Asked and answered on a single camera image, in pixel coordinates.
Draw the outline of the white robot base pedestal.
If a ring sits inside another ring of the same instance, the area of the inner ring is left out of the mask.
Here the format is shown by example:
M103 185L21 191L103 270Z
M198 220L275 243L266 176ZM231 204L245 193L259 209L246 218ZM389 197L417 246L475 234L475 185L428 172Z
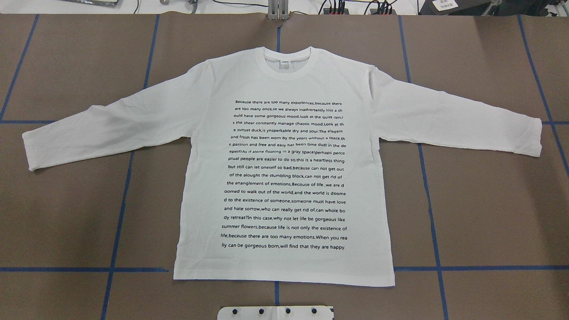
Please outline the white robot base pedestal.
M242 306L223 307L218 320L333 320L331 306Z

